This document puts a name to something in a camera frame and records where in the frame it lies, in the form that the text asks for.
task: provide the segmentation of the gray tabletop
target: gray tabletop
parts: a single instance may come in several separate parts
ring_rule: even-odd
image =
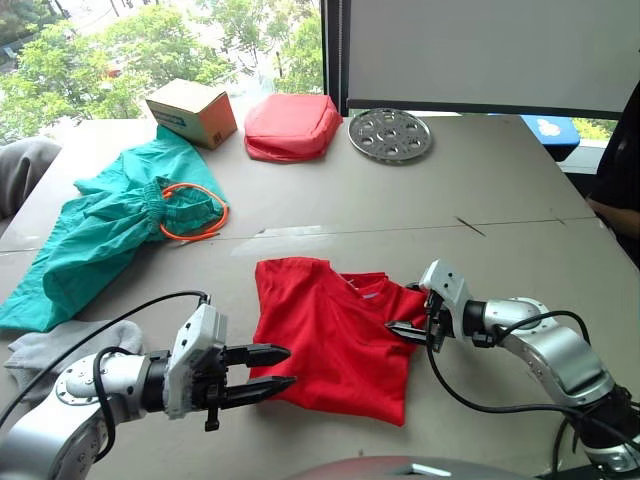
[[[232,223],[224,234],[187,245],[145,245],[133,264],[79,318],[113,318],[163,293],[198,288],[213,293],[216,306],[229,315],[228,343],[241,344],[250,342],[258,321],[253,278],[258,260],[292,255],[327,258],[336,271],[386,271],[402,284],[418,279],[434,259],[445,258],[467,278],[478,299],[527,296],[549,308],[582,315],[594,349],[613,376],[634,395],[640,394],[636,374],[640,361],[640,279],[615,239],[590,217],[582,199],[519,121],[435,120],[430,121],[435,140],[443,143],[442,149],[452,145],[448,151],[452,152],[450,163],[458,165],[457,176],[445,168],[449,157],[438,154],[438,150],[434,149],[422,164],[393,169],[353,155],[340,137],[318,163],[263,164],[246,159],[240,150],[242,138],[235,135],[207,155],[234,208]],[[454,155],[463,150],[453,141],[453,132],[464,130],[460,125],[468,127],[465,138],[479,143],[495,133],[496,145],[488,142],[491,145],[485,145],[485,150],[476,148],[484,151],[484,156],[476,157],[475,164],[465,158],[467,167]],[[118,127],[114,123],[109,128]],[[520,142],[526,148],[516,148]],[[467,146],[466,150],[468,153],[474,148]],[[488,151],[502,153],[487,158]],[[485,183],[492,182],[494,190],[476,192],[473,185],[483,172],[478,163],[493,164],[498,162],[496,158],[504,162],[504,173],[494,168],[493,175],[482,177]],[[515,162],[527,158],[529,163],[519,164],[526,173],[518,175],[507,158]],[[234,176],[232,162],[242,174]],[[350,181],[332,184],[331,175],[324,170],[339,172],[347,168],[342,164],[351,165],[353,172],[360,169],[366,173],[352,173]],[[250,173],[253,169],[261,175]],[[475,177],[467,176],[469,171]],[[385,172],[389,172],[386,182]],[[519,176],[528,177],[528,181],[523,178],[520,188],[491,180]],[[281,177],[289,181],[276,180]],[[267,188],[270,181],[280,182],[278,188]],[[324,192],[318,183],[333,186]],[[379,196],[371,200],[371,205],[379,208],[377,222],[375,215],[367,213],[369,203],[359,198],[366,192],[372,194],[374,186],[386,188],[390,199],[389,203],[378,203]],[[317,203],[299,202],[298,196],[292,200],[294,187],[308,192]],[[449,195],[460,211],[452,208],[452,203],[438,203],[433,189],[439,189],[442,196]],[[264,192],[264,196],[255,192]],[[423,192],[429,199],[424,205],[415,201]],[[521,202],[521,195],[529,201]],[[331,198],[340,199],[341,208],[337,203],[329,208],[326,202],[333,201]],[[283,208],[272,211],[265,204]],[[478,205],[484,205],[486,211]],[[342,217],[343,210],[352,212],[353,224],[344,223],[348,217]],[[453,215],[478,224],[484,236],[456,225],[450,218]],[[38,237],[34,232],[31,230],[32,236]],[[46,237],[46,233],[45,229],[41,236]],[[0,253],[0,301],[19,282],[35,253]],[[189,301],[176,300],[136,316],[147,348],[169,348],[177,328],[192,310]],[[0,361],[7,358],[6,344],[16,335],[0,332]],[[548,401],[526,365],[505,351],[474,350],[449,341],[437,360],[452,385],[476,401],[493,405]],[[243,382],[247,377],[246,369],[233,368],[230,383]],[[8,374],[0,373],[0,403],[8,402],[14,393]],[[89,478],[282,478],[323,462],[361,454],[453,457],[525,474],[548,469],[552,436],[560,421],[556,414],[490,416],[468,410],[437,384],[419,351],[411,364],[406,408],[407,424],[398,428],[367,418],[314,412],[280,401],[265,402],[222,412],[221,430],[207,434],[203,432],[204,413],[171,422],[156,413],[121,425],[114,449],[93,468]],[[583,463],[582,454],[567,455],[563,465]]]

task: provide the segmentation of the perforated plate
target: perforated plate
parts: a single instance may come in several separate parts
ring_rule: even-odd
[[[431,146],[431,132],[422,120],[392,108],[353,117],[349,139],[367,157],[389,165],[410,163]]]

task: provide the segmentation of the orange cord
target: orange cord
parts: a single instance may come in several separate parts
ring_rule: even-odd
[[[178,188],[195,188],[196,190],[200,190],[201,192],[204,192],[210,197],[214,198],[220,203],[220,205],[222,205],[222,217],[220,217],[220,220],[211,225],[204,232],[197,235],[176,235],[175,233],[171,233],[169,230],[167,230],[167,227],[165,227],[162,223],[160,224],[160,231],[172,240],[182,240],[186,242],[197,242],[198,240],[204,240],[206,238],[211,238],[214,235],[217,235],[218,230],[220,230],[224,226],[224,224],[227,223],[227,219],[229,217],[229,206],[218,195],[200,185],[196,185],[195,183],[175,183],[162,191],[162,198],[166,200],[167,198],[171,197],[171,195],[173,195],[173,191],[177,190]]]

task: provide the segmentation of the white screen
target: white screen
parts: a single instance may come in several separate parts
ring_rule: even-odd
[[[640,0],[352,0],[349,99],[621,112]]]

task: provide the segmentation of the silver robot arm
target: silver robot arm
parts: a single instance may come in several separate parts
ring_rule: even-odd
[[[217,430],[218,409],[257,403],[293,377],[260,377],[226,386],[229,365],[274,365],[289,351],[270,344],[225,346],[227,318],[203,304],[178,331],[173,354],[106,355],[100,377],[117,425],[147,412],[169,418],[208,410],[205,430]],[[108,440],[89,355],[56,380],[47,398],[23,416],[0,444],[0,480],[82,480]]]
[[[428,337],[434,352],[440,351],[445,337],[480,348],[503,347],[528,365],[554,403],[589,412],[640,441],[640,420],[628,391],[616,385],[591,346],[572,329],[547,317],[515,328],[496,343],[509,327],[548,313],[541,302],[524,297],[476,301],[464,277],[442,260],[433,262],[414,288],[430,292],[429,331],[390,322],[391,331],[416,343],[427,343]],[[586,422],[577,431],[585,453],[602,473],[640,474],[640,452]]]

